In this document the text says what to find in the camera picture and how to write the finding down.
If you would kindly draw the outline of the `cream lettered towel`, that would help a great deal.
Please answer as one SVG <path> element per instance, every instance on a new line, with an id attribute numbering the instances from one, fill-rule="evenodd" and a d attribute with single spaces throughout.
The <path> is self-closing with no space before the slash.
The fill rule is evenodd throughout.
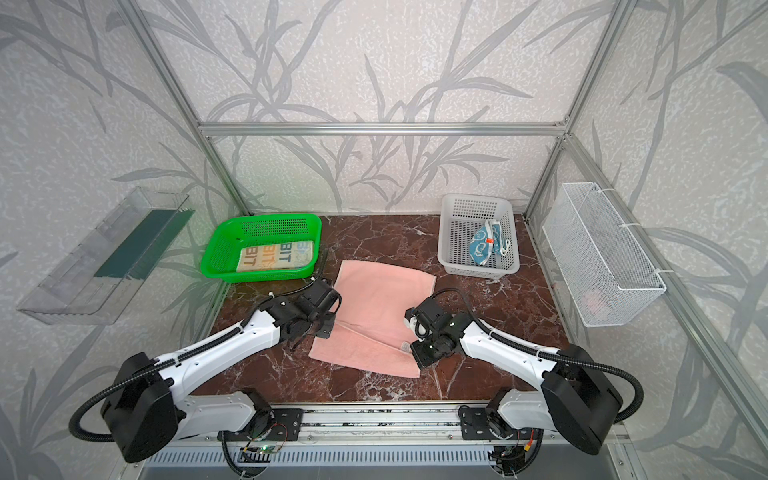
<path id="1" fill-rule="evenodd" d="M 313 241 L 297 241 L 243 248 L 237 272 L 289 270 L 310 265 L 314 258 Z"/>

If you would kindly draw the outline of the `pink towel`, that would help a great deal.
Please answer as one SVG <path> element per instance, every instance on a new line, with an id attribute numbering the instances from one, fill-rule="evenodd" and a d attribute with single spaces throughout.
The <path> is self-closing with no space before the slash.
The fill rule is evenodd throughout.
<path id="1" fill-rule="evenodd" d="M 309 357 L 383 375 L 417 378 L 410 352 L 416 335 L 405 313 L 434 292 L 436 277 L 424 271 L 359 260 L 342 262 L 334 288 L 341 306 L 327 339 L 317 337 Z"/>

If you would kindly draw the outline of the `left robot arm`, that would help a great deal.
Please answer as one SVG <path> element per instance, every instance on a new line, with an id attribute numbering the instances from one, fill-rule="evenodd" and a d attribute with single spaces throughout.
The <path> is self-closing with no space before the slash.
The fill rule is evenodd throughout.
<path id="1" fill-rule="evenodd" d="M 316 280 L 290 296 L 268 297 L 250 316 L 188 347 L 125 360 L 101 416 L 128 463 L 145 460 L 174 440 L 238 431 L 269 407 L 255 393 L 197 397 L 195 390 L 240 361 L 311 333 L 331 332 L 340 294 Z"/>

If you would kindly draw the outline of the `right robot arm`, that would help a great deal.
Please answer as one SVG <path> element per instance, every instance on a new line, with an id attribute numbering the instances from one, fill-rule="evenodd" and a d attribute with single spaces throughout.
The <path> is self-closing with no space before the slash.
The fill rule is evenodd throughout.
<path id="1" fill-rule="evenodd" d="M 407 309 L 405 324 L 417 337 L 410 351 L 419 368 L 461 353 L 533 388 L 500 389 L 485 407 L 486 425 L 472 427 L 472 435 L 507 440 L 523 432 L 556 431 L 573 447 L 595 455 L 618 420 L 621 395 L 577 345 L 559 350 L 524 341 L 469 311 L 450 313 L 433 297 Z"/>

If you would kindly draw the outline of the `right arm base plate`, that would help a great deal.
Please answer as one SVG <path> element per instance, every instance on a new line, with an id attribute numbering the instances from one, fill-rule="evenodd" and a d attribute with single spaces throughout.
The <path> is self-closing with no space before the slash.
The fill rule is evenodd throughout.
<path id="1" fill-rule="evenodd" d="M 463 440 L 537 441 L 541 437 L 537 429 L 513 429 L 486 407 L 460 405 L 458 418 Z"/>

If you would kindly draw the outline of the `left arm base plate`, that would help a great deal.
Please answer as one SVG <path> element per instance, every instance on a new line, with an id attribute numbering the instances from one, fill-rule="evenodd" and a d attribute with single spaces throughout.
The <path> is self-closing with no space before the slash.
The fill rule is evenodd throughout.
<path id="1" fill-rule="evenodd" d="M 223 431 L 217 439 L 234 441 L 297 441 L 302 425 L 304 410 L 300 408 L 277 408 L 269 413 L 258 411 L 249 423 L 236 432 Z"/>

